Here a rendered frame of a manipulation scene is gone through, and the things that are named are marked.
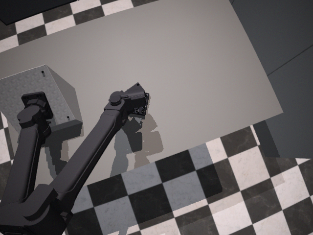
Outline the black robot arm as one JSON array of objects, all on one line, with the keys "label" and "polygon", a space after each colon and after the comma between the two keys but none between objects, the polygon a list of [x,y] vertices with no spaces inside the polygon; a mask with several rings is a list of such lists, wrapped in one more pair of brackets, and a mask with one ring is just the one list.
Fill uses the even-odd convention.
[{"label": "black robot arm", "polygon": [[51,134],[46,119],[52,119],[53,112],[44,92],[23,94],[25,108],[17,115],[20,141],[0,202],[0,233],[62,235],[81,188],[128,120],[127,111],[146,105],[144,93],[138,82],[125,92],[113,92],[98,123],[57,177],[35,189],[41,146]]}]

